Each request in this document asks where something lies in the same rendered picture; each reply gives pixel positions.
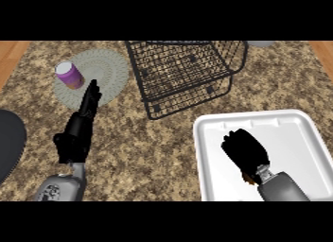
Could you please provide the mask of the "round dark grey object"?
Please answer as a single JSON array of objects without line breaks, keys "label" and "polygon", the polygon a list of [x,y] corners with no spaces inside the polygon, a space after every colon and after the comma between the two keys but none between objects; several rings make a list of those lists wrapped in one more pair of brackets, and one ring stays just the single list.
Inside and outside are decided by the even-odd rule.
[{"label": "round dark grey object", "polygon": [[26,142],[26,130],[17,115],[0,110],[0,184],[13,172]]}]

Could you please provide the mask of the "brown sweet potato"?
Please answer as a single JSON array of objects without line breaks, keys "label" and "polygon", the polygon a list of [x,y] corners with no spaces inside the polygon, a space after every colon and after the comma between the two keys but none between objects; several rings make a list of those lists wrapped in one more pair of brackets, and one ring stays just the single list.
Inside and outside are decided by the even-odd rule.
[{"label": "brown sweet potato", "polygon": [[246,182],[249,185],[260,184],[257,178],[252,180],[245,173],[242,173],[242,180]]}]

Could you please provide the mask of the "white tray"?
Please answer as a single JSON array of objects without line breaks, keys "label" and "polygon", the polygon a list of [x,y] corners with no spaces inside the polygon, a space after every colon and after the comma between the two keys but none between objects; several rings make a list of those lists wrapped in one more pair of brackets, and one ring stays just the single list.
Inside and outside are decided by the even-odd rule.
[{"label": "white tray", "polygon": [[308,115],[299,110],[233,112],[199,116],[192,124],[203,201],[258,201],[257,187],[242,180],[220,143],[246,130],[268,155],[268,171],[285,172],[311,201],[333,201],[333,158]]}]

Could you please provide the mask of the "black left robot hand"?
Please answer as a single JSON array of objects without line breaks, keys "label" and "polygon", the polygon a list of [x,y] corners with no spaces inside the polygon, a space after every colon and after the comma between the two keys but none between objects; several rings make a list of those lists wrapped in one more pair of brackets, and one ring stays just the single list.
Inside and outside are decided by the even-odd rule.
[{"label": "black left robot hand", "polygon": [[99,86],[93,79],[84,92],[79,109],[69,116],[63,132],[53,136],[60,164],[82,163],[88,156],[91,123],[100,96]]}]

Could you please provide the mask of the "purple can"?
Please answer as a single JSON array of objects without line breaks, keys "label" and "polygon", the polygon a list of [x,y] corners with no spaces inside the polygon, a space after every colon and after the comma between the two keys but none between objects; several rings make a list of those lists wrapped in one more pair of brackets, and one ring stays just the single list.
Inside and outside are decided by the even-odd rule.
[{"label": "purple can", "polygon": [[62,61],[56,64],[54,74],[70,90],[75,90],[82,86],[84,78],[70,61]]}]

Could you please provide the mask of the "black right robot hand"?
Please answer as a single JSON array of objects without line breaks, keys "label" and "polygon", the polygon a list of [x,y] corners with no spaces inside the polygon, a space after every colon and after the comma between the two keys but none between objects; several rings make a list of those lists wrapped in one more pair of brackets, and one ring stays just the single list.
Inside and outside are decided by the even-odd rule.
[{"label": "black right robot hand", "polygon": [[220,148],[240,172],[260,184],[261,178],[257,171],[261,165],[268,165],[268,156],[252,135],[243,129],[229,131],[223,136]]}]

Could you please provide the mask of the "round grey woven placemat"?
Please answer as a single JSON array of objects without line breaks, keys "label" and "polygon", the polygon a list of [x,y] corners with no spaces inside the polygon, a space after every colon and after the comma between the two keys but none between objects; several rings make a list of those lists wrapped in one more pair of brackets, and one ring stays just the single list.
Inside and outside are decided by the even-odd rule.
[{"label": "round grey woven placemat", "polygon": [[103,106],[115,99],[125,86],[127,60],[112,49],[90,49],[73,55],[68,61],[81,73],[84,85],[72,90],[62,80],[54,78],[54,97],[70,110],[76,110],[90,81],[94,79],[101,94],[97,106]]}]

